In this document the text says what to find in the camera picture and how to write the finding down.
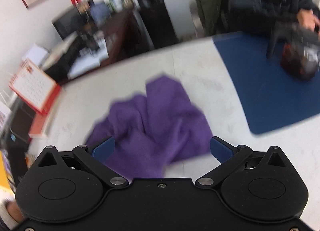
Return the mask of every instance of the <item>dark padded jacket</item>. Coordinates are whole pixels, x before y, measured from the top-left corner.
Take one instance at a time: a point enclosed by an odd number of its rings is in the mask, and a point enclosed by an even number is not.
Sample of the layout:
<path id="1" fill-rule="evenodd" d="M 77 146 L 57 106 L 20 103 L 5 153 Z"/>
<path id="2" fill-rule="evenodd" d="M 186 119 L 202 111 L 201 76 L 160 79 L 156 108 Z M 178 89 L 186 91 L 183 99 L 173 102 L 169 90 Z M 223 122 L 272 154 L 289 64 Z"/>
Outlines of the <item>dark padded jacket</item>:
<path id="1" fill-rule="evenodd" d="M 229 25 L 233 31 L 269 35 L 276 21 L 297 22 L 300 9 L 320 15 L 312 0 L 229 0 Z"/>

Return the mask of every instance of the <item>screw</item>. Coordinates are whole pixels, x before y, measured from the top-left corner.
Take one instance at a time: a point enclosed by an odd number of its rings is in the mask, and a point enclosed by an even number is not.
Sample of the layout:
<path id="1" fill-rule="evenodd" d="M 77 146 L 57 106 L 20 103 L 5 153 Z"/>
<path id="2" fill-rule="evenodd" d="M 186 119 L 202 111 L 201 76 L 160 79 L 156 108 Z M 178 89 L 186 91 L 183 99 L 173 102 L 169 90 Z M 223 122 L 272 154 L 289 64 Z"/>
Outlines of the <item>screw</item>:
<path id="1" fill-rule="evenodd" d="M 123 177 L 114 177 L 110 180 L 110 183 L 113 185 L 122 185 L 126 182 L 126 179 Z"/>
<path id="2" fill-rule="evenodd" d="M 198 183 L 203 186 L 210 186 L 214 183 L 214 181 L 211 178 L 201 178 L 198 180 Z"/>

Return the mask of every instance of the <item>blue desk pad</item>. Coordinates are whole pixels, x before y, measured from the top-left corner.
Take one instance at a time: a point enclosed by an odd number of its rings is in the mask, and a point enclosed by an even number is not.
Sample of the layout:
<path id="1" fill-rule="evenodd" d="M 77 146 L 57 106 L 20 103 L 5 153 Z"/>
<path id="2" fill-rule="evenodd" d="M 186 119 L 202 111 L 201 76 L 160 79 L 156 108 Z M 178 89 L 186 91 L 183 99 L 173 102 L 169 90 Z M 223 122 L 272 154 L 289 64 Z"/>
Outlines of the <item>blue desk pad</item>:
<path id="1" fill-rule="evenodd" d="M 262 134 L 320 113 L 320 72 L 300 81 L 280 67 L 284 44 L 266 59 L 268 39 L 227 34 L 213 41 L 241 101 L 250 131 Z"/>

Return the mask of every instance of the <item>black computer monitor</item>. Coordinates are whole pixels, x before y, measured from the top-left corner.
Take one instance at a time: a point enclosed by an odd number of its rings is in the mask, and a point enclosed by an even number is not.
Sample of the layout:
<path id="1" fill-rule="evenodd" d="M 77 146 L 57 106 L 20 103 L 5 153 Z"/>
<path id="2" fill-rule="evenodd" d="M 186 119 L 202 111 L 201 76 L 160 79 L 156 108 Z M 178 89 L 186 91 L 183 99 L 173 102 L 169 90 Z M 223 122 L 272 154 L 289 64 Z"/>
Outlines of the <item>black computer monitor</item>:
<path id="1" fill-rule="evenodd" d="M 76 7 L 70 7 L 57 19 L 53 20 L 52 24 L 60 37 L 65 39 L 68 35 L 85 25 L 85 21 Z"/>

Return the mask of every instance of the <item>purple towel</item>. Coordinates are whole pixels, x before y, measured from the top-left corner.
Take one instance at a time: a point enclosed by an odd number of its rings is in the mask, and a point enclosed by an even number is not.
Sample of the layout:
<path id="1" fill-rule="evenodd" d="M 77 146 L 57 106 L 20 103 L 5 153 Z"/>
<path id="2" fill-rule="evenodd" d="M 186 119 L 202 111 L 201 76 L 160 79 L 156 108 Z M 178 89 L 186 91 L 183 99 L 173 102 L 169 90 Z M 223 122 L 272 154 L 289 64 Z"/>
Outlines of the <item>purple towel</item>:
<path id="1" fill-rule="evenodd" d="M 127 179 L 162 178 L 166 165 L 210 151 L 208 122 L 180 82 L 162 76 L 146 92 L 114 103 L 86 142 L 113 136 L 116 148 L 104 164 Z"/>

